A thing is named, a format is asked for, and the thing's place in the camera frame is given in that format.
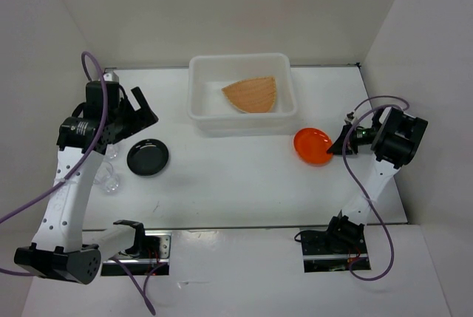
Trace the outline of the orange plastic plate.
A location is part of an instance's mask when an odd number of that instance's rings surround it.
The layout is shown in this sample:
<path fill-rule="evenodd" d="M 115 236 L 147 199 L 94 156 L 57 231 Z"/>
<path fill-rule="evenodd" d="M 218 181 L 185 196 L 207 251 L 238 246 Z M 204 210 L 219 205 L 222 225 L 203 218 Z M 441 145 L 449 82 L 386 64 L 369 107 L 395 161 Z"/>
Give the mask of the orange plastic plate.
<path fill-rule="evenodd" d="M 333 142 L 322 130 L 315 128 L 300 129 L 293 138 L 293 147 L 299 158 L 313 166 L 329 163 L 333 155 L 327 150 Z"/>

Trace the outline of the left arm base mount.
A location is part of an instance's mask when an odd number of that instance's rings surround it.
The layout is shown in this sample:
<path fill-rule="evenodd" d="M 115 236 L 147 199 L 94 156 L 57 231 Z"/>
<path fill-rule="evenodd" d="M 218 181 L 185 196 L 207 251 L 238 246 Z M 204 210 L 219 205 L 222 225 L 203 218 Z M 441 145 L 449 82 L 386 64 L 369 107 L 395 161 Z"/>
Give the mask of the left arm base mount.
<path fill-rule="evenodd" d="M 141 251 L 135 255 L 120 252 L 115 258 L 133 276 L 167 276 L 171 256 L 171 231 L 147 230 Z"/>

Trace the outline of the black round plate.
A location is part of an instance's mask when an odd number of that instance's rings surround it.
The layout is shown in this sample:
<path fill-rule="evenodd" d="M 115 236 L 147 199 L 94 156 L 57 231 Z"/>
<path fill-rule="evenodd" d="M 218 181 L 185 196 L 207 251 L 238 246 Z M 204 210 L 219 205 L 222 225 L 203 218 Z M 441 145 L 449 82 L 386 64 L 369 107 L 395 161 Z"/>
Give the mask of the black round plate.
<path fill-rule="evenodd" d="M 153 177 L 168 164 L 169 149 L 157 139 L 145 139 L 134 144 L 127 156 L 126 164 L 133 174 L 140 177 Z"/>

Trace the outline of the clear plastic cup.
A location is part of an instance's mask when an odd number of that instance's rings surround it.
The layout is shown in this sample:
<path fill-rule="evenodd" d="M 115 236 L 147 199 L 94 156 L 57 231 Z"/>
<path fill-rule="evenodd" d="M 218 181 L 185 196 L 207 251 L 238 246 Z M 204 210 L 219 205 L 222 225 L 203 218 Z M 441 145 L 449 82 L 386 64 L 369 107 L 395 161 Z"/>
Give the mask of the clear plastic cup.
<path fill-rule="evenodd" d="M 114 160 L 120 154 L 120 146 L 118 144 L 109 144 L 106 147 L 105 157 L 107 160 Z"/>
<path fill-rule="evenodd" d="M 107 194 L 115 193 L 120 187 L 120 178 L 110 162 L 103 161 L 99 166 L 93 184 Z"/>

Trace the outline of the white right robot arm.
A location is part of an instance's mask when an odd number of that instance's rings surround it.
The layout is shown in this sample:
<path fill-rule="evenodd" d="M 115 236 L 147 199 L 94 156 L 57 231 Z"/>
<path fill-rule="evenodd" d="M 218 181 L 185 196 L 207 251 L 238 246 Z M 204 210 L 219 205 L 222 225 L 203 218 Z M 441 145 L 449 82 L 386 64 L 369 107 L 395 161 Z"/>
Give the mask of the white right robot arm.
<path fill-rule="evenodd" d="M 412 161 L 428 126 L 427 120 L 395 107 L 390 107 L 387 116 L 382 118 L 384 110 L 379 106 L 370 112 L 373 117 L 369 128 L 359 125 L 365 116 L 357 118 L 354 112 L 347 114 L 340 136 L 327 150 L 328 154 L 342 156 L 345 165 L 347 156 L 357 154 L 360 146 L 370 146 L 372 151 L 369 171 L 363 181 L 357 179 L 352 170 L 348 171 L 359 192 L 330 220 L 324 234 L 325 247 L 333 253 L 359 241 L 370 214 L 375 211 L 375 203 L 391 178 Z"/>

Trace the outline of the tan woven triangular plate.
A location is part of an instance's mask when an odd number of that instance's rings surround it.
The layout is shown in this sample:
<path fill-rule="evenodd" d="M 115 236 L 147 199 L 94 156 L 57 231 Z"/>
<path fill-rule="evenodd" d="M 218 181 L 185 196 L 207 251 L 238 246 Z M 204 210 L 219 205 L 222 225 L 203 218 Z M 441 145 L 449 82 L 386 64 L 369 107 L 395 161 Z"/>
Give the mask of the tan woven triangular plate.
<path fill-rule="evenodd" d="M 237 81 L 223 87 L 222 93 L 241 112 L 268 113 L 276 103 L 276 79 L 268 76 Z"/>

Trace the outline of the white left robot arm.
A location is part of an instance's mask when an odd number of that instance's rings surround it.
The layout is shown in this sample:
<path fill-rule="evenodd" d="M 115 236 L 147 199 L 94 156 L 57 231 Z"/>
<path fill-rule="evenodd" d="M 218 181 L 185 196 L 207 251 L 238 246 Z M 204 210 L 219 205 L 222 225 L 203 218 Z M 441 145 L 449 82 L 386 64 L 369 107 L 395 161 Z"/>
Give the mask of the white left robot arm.
<path fill-rule="evenodd" d="M 116 81 L 107 82 L 105 88 L 99 81 L 88 83 L 86 100 L 78 107 L 82 117 L 68 117 L 59 128 L 58 189 L 49 195 L 32 242 L 17 248 L 14 256 L 14 262 L 33 276 L 89 284 L 102 262 L 119 253 L 136 258 L 147 249 L 143 223 L 125 219 L 83 242 L 86 207 L 107 146 L 158 121 L 139 87 L 132 89 L 139 109 L 133 108 L 121 90 Z"/>

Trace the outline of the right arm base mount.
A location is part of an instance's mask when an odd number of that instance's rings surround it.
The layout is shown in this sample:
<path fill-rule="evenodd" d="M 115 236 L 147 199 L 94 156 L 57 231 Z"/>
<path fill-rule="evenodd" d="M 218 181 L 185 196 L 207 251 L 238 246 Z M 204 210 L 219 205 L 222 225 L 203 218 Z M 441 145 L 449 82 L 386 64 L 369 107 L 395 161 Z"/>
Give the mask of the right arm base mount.
<path fill-rule="evenodd" d="M 364 236 L 351 245 L 326 231 L 301 229 L 293 239 L 301 247 L 305 273 L 348 271 L 351 263 L 353 270 L 371 269 Z"/>

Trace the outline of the translucent white plastic bin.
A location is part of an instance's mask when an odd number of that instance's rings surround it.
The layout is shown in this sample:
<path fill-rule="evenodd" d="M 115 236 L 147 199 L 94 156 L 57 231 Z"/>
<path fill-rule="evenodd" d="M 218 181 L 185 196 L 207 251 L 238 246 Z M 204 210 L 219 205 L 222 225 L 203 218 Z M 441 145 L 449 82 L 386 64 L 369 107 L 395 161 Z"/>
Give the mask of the translucent white plastic bin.
<path fill-rule="evenodd" d="M 290 134 L 297 112 L 290 62 L 282 53 L 190 60 L 187 113 L 209 136 Z"/>

